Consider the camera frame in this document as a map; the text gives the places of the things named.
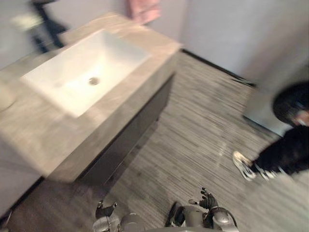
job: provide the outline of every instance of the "towel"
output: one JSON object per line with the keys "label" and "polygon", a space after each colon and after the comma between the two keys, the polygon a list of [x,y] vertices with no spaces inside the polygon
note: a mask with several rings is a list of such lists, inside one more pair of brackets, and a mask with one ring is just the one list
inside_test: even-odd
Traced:
{"label": "towel", "polygon": [[160,0],[129,0],[131,17],[139,24],[146,24],[160,17]]}

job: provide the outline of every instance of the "white sneaker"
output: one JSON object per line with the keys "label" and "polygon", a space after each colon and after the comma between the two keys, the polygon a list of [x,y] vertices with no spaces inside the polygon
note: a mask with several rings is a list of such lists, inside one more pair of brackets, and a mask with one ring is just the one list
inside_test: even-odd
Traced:
{"label": "white sneaker", "polygon": [[250,169],[251,160],[244,157],[238,151],[233,152],[233,163],[246,180],[252,181],[256,177],[256,174]]}
{"label": "white sneaker", "polygon": [[261,176],[265,180],[274,179],[277,177],[277,174],[274,171],[265,171],[264,169],[260,168],[259,166],[255,165],[257,170],[259,170]]}
{"label": "white sneaker", "polygon": [[279,169],[279,171],[280,171],[282,174],[286,174],[286,175],[287,175],[287,173],[286,173],[281,167],[279,167],[278,169]]}
{"label": "white sneaker", "polygon": [[271,171],[271,172],[265,171],[265,172],[269,179],[274,179],[278,176],[274,171]]}

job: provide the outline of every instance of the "sink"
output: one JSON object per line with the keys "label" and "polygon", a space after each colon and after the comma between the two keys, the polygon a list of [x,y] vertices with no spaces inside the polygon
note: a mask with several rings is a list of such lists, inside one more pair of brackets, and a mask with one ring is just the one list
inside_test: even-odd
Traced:
{"label": "sink", "polygon": [[141,48],[100,30],[21,80],[72,117],[79,117],[149,56]]}

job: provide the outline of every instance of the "dark cabinet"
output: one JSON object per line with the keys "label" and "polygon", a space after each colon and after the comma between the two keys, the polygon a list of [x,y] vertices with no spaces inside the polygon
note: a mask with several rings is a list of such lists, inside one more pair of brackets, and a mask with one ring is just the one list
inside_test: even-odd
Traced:
{"label": "dark cabinet", "polygon": [[144,105],[113,141],[82,173],[80,180],[91,185],[104,185],[125,156],[132,150],[167,105],[173,77]]}

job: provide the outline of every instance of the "countertop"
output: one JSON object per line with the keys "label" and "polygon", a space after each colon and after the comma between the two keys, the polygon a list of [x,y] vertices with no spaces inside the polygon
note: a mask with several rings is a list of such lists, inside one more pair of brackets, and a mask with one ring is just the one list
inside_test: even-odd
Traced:
{"label": "countertop", "polygon": [[61,38],[69,46],[99,29],[151,57],[79,118],[65,114],[19,80],[53,57],[52,52],[31,54],[0,71],[0,80],[16,95],[15,103],[0,112],[0,137],[44,177],[74,181],[175,72],[179,43],[114,13]]}

